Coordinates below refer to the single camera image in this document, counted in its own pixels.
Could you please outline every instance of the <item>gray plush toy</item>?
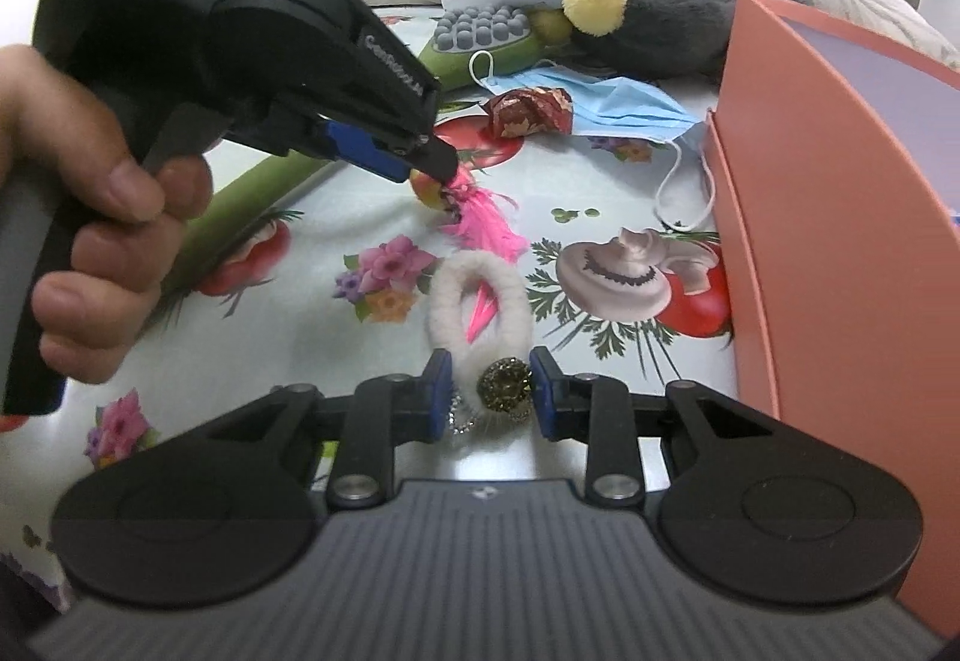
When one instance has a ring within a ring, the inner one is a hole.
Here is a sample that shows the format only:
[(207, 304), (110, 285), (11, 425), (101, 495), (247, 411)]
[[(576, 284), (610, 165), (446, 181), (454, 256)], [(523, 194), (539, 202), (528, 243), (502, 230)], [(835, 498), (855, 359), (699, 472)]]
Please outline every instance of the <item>gray plush toy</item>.
[(735, 7), (736, 0), (563, 0), (581, 49), (644, 80), (719, 76)]

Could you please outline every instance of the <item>red candy wrapper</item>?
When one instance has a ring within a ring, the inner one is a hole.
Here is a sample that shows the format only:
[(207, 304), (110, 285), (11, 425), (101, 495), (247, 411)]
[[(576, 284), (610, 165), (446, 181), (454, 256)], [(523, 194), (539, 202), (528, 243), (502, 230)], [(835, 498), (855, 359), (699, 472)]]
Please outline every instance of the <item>red candy wrapper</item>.
[(511, 89), (487, 101), (484, 110), (495, 139), (550, 132), (569, 136), (573, 131), (570, 93), (559, 87)]

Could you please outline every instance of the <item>blue face mask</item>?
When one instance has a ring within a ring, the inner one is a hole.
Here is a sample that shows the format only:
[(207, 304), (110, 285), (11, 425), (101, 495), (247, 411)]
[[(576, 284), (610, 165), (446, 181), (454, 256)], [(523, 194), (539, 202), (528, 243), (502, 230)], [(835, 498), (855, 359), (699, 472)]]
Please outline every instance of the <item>blue face mask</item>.
[(569, 68), (549, 65), (509, 75), (488, 73), (476, 82), (494, 95), (524, 87), (565, 89), (573, 102), (572, 135), (575, 136), (672, 142), (700, 124), (662, 89), (624, 76), (595, 79)]
[[(490, 71), (483, 78), (477, 78), (473, 73), (473, 65), (479, 55), (486, 55), (490, 59)], [(595, 79), (559, 65), (494, 75), (493, 56), (484, 50), (475, 52), (470, 57), (469, 69), (474, 81), (494, 95), (502, 95), (504, 92), (510, 92), (511, 89), (529, 87), (565, 89), (573, 103), (573, 136), (645, 139), (672, 146), (677, 152), (677, 159), (664, 177), (664, 181), (656, 189), (654, 214), (664, 222), (664, 225), (681, 233), (695, 231), (709, 217), (716, 198), (716, 183), (713, 180), (712, 171), (701, 155), (704, 125), (662, 89), (624, 76)], [(664, 188), (683, 161), (680, 142), (700, 158), (704, 174), (707, 176), (709, 192), (707, 209), (690, 225), (669, 222), (662, 215), (661, 209)]]

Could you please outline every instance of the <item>gray ribbed surface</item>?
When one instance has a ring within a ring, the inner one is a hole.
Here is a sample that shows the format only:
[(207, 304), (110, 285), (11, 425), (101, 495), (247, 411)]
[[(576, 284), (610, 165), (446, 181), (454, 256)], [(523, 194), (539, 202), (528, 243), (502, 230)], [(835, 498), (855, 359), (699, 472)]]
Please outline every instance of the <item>gray ribbed surface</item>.
[(87, 600), (35, 639), (50, 661), (913, 661), (937, 639), (891, 600), (787, 616), (680, 573), (645, 523), (566, 482), (408, 482), (334, 517), (269, 587), (192, 613)]

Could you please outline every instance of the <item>human hand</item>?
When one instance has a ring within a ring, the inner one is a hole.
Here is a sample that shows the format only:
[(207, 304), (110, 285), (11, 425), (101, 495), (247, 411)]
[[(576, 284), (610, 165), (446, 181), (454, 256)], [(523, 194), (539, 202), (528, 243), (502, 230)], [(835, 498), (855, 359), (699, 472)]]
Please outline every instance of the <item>human hand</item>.
[(176, 158), (155, 177), (128, 151), (113, 113), (29, 46), (0, 49), (0, 187), (18, 158), (56, 171), (80, 201), (112, 222), (84, 226), (72, 270), (42, 277), (32, 310), (40, 354), (56, 372), (107, 381), (158, 297), (184, 237), (212, 190), (203, 158)]

